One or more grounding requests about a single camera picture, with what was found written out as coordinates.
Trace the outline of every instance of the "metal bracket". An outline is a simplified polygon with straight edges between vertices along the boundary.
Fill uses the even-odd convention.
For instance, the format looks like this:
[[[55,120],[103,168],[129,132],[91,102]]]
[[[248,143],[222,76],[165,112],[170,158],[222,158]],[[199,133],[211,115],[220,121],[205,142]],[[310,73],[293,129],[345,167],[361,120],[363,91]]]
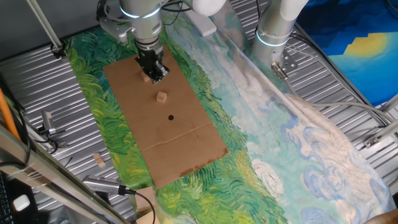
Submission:
[[[48,134],[49,136],[57,133],[57,128],[55,127],[51,112],[42,111],[42,117],[43,117],[43,128],[45,133]]]
[[[389,124],[387,127],[383,128],[381,131],[377,132],[369,139],[365,140],[364,144],[367,148],[381,142],[383,139],[391,136],[396,138],[398,132],[398,121]]]
[[[114,36],[116,39],[118,39],[122,43],[127,42],[127,33],[134,29],[131,26],[128,26],[126,24],[119,25],[118,22],[113,21],[111,19],[107,19],[105,17],[102,17],[99,19],[99,24],[101,25],[102,29],[104,29],[106,32]]]
[[[284,49],[282,53],[282,58],[283,63],[281,63],[280,67],[285,73],[293,72],[299,67],[293,57],[291,57],[290,54],[287,53],[286,49]]]
[[[66,141],[60,141],[60,142],[57,141],[57,143],[58,143],[58,147],[61,149],[66,149],[68,147],[68,144]]]
[[[369,138],[368,140],[366,140],[364,144],[367,148],[369,148],[379,142],[380,142],[379,138],[377,138],[377,136],[373,136],[373,137]]]

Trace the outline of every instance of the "cardboard sheet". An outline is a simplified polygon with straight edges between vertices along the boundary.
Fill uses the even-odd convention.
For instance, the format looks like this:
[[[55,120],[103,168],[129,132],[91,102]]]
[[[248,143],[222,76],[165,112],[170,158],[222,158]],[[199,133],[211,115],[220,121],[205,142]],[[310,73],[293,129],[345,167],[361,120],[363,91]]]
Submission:
[[[159,189],[228,150],[170,50],[164,46],[163,64],[170,73],[156,85],[142,79],[136,57],[103,69]],[[156,101],[160,91],[167,94],[165,103]]]

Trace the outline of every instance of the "black cable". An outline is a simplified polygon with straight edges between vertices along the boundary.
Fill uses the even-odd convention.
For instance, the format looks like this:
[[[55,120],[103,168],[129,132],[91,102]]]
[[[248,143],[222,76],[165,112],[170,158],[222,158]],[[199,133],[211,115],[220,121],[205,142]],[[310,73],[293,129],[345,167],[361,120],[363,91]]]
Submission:
[[[180,14],[180,12],[181,12],[182,6],[183,6],[183,4],[181,3],[180,10],[178,11],[177,15],[175,16],[175,19],[173,20],[173,22],[172,22],[172,23],[170,23],[170,24],[165,24],[165,23],[163,23],[163,25],[165,25],[165,26],[171,26],[171,25],[173,25],[173,24],[174,24],[174,22],[177,20],[177,18],[178,18],[178,15],[179,15],[179,14]]]
[[[37,142],[37,143],[48,143],[48,142],[50,142],[51,140],[50,140],[50,138],[48,138],[47,140],[45,140],[45,141],[40,141],[40,140],[36,140],[36,139],[33,139],[35,142]]]
[[[50,152],[50,154],[52,155],[58,150],[58,143],[56,141],[54,141],[54,140],[51,140],[51,139],[50,139],[50,141],[52,143],[54,143],[54,150],[52,152]]]
[[[261,17],[261,4],[260,0],[256,0],[256,5],[257,5],[257,13],[259,14],[259,19]]]
[[[0,167],[5,167],[5,166],[14,166],[18,169],[25,169],[25,164],[21,162],[0,162]]]
[[[27,148],[26,148],[25,166],[28,166],[29,159],[30,159],[30,137],[29,137],[29,133],[27,132],[25,117],[22,114],[22,111],[20,110],[20,108],[17,108],[17,109],[18,109],[19,117],[21,119],[22,126],[24,127],[24,132],[25,132],[24,134],[26,135],[26,147]]]
[[[167,8],[162,8],[162,10],[165,10],[167,12],[188,12],[191,9],[179,9],[179,10],[175,10],[175,9],[167,9]]]
[[[389,7],[388,7],[387,4],[390,4],[390,7],[392,7],[394,10],[398,11],[398,9],[395,8],[396,6],[393,5],[393,4],[391,4],[391,2],[389,2],[389,1],[387,1],[387,0],[384,0],[384,6],[386,7],[387,12],[388,12],[393,18],[398,19],[398,17],[397,17],[396,15],[394,15],[394,13],[392,13],[392,12],[390,11],[390,9],[389,9]]]
[[[40,140],[34,139],[34,141],[37,142],[37,143],[48,143],[48,142],[52,142],[53,145],[54,145],[54,150],[53,150],[52,152],[50,152],[50,154],[54,154],[54,153],[58,150],[58,147],[59,147],[58,143],[57,143],[56,141],[54,141],[53,139],[51,139],[51,138],[48,138],[48,139],[45,140],[45,141],[40,141]]]
[[[328,56],[325,55],[325,53],[323,53],[315,44],[313,44],[310,39],[308,39],[307,37],[305,37],[303,35],[296,34],[296,33],[291,33],[290,36],[293,37],[293,38],[296,38],[298,40],[301,40],[302,42],[305,42],[306,44],[311,46],[313,49],[315,49],[322,56],[323,59],[326,60],[326,62],[329,63],[330,66],[333,67],[333,69],[336,70],[334,64],[329,60]]]
[[[145,199],[145,200],[149,203],[150,208],[152,209],[152,211],[153,211],[153,213],[154,213],[154,221],[152,222],[152,224],[155,224],[155,221],[156,221],[155,208],[154,208],[153,204],[150,202],[150,200],[149,200],[147,197],[143,196],[142,194],[136,192],[135,190],[125,189],[124,192],[125,192],[126,194],[138,195],[138,196],[142,197],[143,199]]]
[[[173,6],[173,5],[175,5],[175,4],[180,4],[180,3],[183,3],[182,1],[169,1],[168,3],[166,3],[166,4],[164,4],[163,6],[162,6],[162,8],[164,8],[164,7],[167,7],[167,6]]]
[[[71,158],[69,159],[69,161],[64,165],[65,168],[66,168],[67,165],[70,163],[70,161],[72,161],[72,159],[73,159],[73,157],[71,157]]]

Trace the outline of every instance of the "metal grate floor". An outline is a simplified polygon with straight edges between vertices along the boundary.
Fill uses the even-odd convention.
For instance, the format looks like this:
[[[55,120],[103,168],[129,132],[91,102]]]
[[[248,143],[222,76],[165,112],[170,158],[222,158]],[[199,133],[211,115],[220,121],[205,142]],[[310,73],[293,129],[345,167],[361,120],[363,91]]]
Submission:
[[[56,59],[47,46],[1,62],[0,72],[33,127],[41,127],[45,110],[52,113],[58,131],[65,130],[53,138],[68,144],[53,155],[59,163],[69,162],[66,168],[80,180],[87,175],[119,178],[68,59]],[[106,164],[103,169],[93,158],[97,152]],[[54,223],[63,205],[37,190],[34,194],[38,209],[50,211],[49,223]],[[125,218],[134,215],[127,196],[112,195],[109,200]]]

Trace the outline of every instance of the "painted mat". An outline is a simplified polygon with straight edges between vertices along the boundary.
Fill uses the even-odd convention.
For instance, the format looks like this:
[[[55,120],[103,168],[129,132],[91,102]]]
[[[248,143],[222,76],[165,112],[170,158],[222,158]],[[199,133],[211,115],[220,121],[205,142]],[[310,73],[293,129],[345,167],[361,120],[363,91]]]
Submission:
[[[162,223],[363,223],[393,209],[389,189],[343,133],[283,94],[282,82],[241,51],[248,49],[231,6],[214,20],[219,31],[200,37],[181,14],[160,41],[230,153],[157,191]],[[136,52],[132,39],[121,45],[102,29],[72,37],[67,49],[113,164],[132,189],[152,181],[102,67]]]

